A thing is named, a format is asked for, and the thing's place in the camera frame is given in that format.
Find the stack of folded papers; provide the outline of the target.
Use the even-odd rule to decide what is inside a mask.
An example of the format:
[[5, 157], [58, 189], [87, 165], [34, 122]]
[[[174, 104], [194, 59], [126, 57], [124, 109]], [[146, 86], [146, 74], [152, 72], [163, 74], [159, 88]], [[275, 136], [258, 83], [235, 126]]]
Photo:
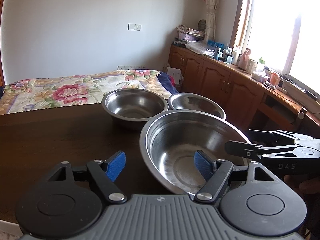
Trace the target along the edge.
[[205, 37], [204, 31], [195, 30], [183, 24], [177, 26], [176, 31], [177, 36], [172, 44], [182, 48], [186, 48], [188, 42], [203, 41]]

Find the patterned beige curtain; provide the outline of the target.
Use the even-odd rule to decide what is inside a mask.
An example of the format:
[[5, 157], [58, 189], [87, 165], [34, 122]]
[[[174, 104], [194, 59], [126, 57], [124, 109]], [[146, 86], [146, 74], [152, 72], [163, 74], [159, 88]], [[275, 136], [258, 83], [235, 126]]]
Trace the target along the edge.
[[206, 0], [205, 41], [215, 40], [216, 15], [220, 0]]

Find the wall socket strip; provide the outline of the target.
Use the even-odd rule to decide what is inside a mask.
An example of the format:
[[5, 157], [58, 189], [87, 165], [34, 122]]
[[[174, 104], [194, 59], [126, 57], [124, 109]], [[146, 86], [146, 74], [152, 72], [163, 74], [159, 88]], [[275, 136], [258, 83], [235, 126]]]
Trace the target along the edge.
[[146, 66], [118, 66], [117, 70], [137, 70], [146, 69]]

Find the white wall switch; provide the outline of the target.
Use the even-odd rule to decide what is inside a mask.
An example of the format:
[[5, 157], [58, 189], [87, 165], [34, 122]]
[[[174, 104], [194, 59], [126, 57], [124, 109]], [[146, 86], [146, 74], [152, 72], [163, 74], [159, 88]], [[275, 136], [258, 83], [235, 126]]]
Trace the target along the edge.
[[128, 24], [128, 30], [133, 30], [133, 31], [141, 31], [141, 25], [140, 24]]

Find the wooden framed window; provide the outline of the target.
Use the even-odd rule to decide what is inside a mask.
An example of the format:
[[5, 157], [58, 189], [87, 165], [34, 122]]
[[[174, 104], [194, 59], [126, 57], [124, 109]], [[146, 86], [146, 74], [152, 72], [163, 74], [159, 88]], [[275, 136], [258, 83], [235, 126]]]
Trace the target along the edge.
[[319, 93], [319, 0], [240, 0], [234, 44]]

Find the pink bottle on counter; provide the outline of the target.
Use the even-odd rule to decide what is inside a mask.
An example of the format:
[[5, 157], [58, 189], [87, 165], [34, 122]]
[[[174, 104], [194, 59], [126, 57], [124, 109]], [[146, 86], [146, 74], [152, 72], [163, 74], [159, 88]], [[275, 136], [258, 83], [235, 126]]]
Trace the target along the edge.
[[238, 67], [240, 69], [246, 71], [250, 55], [251, 50], [249, 48], [246, 48], [239, 59]]

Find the large stainless steel bowl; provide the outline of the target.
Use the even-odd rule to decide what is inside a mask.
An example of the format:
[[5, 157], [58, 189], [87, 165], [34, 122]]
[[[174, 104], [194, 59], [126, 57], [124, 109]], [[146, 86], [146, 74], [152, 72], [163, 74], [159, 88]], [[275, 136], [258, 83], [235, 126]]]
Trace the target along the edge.
[[248, 143], [238, 128], [217, 116], [194, 110], [171, 110], [150, 119], [142, 128], [140, 152], [152, 175], [176, 194], [194, 196], [205, 180], [194, 164], [201, 150], [214, 160], [247, 165], [245, 158], [225, 152], [228, 141]]

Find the white cardboard box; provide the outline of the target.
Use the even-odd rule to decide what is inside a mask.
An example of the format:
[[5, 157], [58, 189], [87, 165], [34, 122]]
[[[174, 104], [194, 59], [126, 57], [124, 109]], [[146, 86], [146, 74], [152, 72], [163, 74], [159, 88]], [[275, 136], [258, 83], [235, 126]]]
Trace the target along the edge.
[[173, 78], [174, 84], [179, 85], [182, 71], [178, 68], [173, 68], [169, 63], [164, 67], [164, 72]]

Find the clear plastic bag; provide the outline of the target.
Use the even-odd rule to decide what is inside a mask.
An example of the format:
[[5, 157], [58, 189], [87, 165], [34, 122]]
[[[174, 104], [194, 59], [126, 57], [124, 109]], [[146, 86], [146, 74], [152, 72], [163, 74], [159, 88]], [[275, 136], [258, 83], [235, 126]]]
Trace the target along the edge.
[[186, 48], [199, 55], [207, 55], [213, 57], [215, 53], [214, 47], [208, 45], [204, 41], [188, 41]]

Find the wooden cabinet row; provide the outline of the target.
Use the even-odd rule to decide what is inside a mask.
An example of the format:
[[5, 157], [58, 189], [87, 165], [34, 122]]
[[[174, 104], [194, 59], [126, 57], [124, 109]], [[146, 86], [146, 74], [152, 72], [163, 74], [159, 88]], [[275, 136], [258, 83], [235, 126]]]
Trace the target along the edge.
[[168, 63], [181, 70], [182, 92], [219, 104], [226, 119], [242, 131], [286, 130], [319, 135], [319, 118], [277, 89], [270, 89], [232, 64], [172, 45]]

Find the small stainless steel bowl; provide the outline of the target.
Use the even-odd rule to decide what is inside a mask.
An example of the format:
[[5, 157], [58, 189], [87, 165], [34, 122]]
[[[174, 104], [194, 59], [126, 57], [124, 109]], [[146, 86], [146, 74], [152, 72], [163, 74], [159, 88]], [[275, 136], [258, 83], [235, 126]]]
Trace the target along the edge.
[[173, 110], [195, 110], [212, 114], [226, 120], [226, 113], [216, 102], [194, 93], [172, 94], [168, 99], [170, 109]]

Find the floral bed quilt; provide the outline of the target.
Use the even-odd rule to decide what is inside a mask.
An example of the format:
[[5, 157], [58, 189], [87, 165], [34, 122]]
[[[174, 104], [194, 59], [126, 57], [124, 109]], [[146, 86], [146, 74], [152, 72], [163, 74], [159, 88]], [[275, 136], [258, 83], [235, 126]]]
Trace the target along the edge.
[[107, 93], [125, 88], [146, 89], [164, 99], [178, 92], [171, 76], [147, 69], [24, 79], [1, 87], [1, 115], [101, 103]]

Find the medium stainless steel bowl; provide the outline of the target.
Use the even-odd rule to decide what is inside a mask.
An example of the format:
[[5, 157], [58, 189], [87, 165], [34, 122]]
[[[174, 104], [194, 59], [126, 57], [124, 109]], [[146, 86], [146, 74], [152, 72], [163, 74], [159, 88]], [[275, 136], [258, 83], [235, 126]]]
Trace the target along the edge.
[[141, 129], [157, 114], [169, 110], [160, 95], [139, 88], [118, 89], [106, 94], [101, 105], [116, 125]]

